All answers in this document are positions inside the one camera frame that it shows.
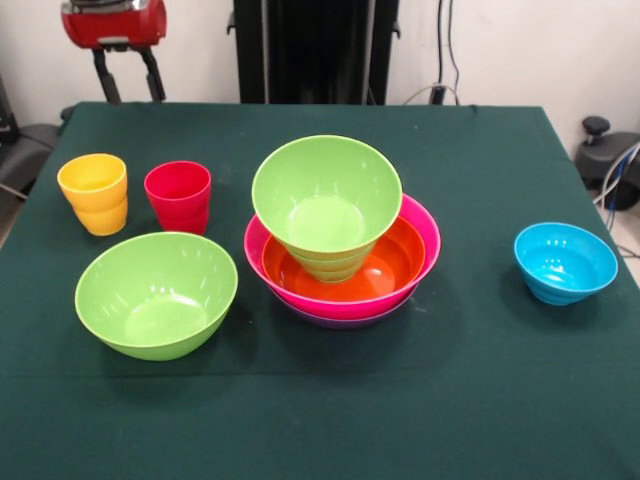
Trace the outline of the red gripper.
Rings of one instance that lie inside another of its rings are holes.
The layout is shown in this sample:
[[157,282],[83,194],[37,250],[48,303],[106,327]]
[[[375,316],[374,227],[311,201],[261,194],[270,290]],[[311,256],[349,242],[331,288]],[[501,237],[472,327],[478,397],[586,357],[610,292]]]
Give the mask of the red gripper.
[[154,102],[166,99],[156,58],[149,46],[166,36],[167,13],[163,1],[64,1],[60,8],[63,27],[78,47],[93,49],[94,67],[105,99],[120,104],[121,97],[106,65],[103,47],[139,49],[147,85]]

